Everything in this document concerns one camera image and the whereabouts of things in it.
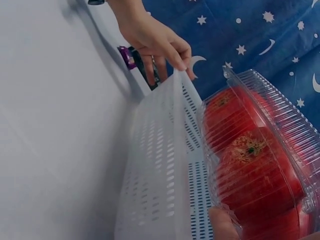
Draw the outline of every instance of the blue fabric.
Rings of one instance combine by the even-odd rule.
[[[255,69],[293,104],[299,103],[297,107],[320,130],[320,0],[143,3],[191,45],[193,56],[206,59],[193,67],[198,76],[193,83],[202,99],[226,84],[222,71],[226,63],[236,73]]]

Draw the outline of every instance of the finger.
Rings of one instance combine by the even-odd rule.
[[[231,218],[224,210],[212,207],[209,209],[209,218],[214,232],[215,240],[239,240]]]
[[[176,35],[176,37],[170,43],[174,47],[174,49],[176,49],[176,51],[179,53],[184,64],[187,67],[189,67],[192,57],[191,46],[178,35]]]
[[[300,240],[320,240],[320,232],[316,232],[314,234],[301,238]]]
[[[152,57],[150,55],[141,55],[141,60],[144,65],[146,79],[150,84],[150,86],[154,86],[156,84],[156,81],[155,81],[154,65],[153,65]]]
[[[192,50],[191,46],[181,37],[177,36],[171,45],[177,50],[177,52],[180,54],[184,64],[187,66],[186,73],[188,74],[189,78],[191,80],[194,80],[196,78],[196,75],[190,68],[191,58],[192,58]]]
[[[154,63],[161,82],[165,81],[168,78],[166,59],[162,56],[154,56]]]
[[[155,49],[159,49],[161,55],[164,56],[168,62],[179,71],[187,70],[187,67],[180,57],[177,50],[166,39],[158,39],[154,46]]]
[[[188,67],[188,68],[186,69],[186,73],[188,74],[189,78],[190,78],[192,81],[195,80],[196,75],[194,74],[194,71],[193,71],[190,67]]]

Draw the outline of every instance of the perforated plastic panel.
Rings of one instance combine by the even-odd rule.
[[[212,238],[207,214],[211,204],[196,122],[201,103],[185,72],[175,72],[140,103],[116,240]]]

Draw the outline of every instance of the plastic clamshell lid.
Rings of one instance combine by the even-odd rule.
[[[223,71],[228,87],[198,111],[213,203],[229,211],[243,234],[246,226],[262,222],[266,227],[290,211],[295,211],[290,219],[294,214],[300,221],[297,238],[314,232],[319,224],[318,131],[258,72]],[[305,231],[302,213],[308,216]],[[256,233],[262,228],[257,226]]]

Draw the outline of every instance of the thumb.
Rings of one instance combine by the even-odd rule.
[[[235,229],[229,214],[224,210],[212,207],[209,209],[209,218],[213,228],[215,240],[239,240],[239,235]]]
[[[300,240],[320,240],[320,232],[316,232],[314,234],[301,238]]]
[[[182,60],[178,51],[168,42],[168,40],[161,40],[158,42],[159,51],[167,59],[167,61],[179,71],[187,70],[187,66]]]

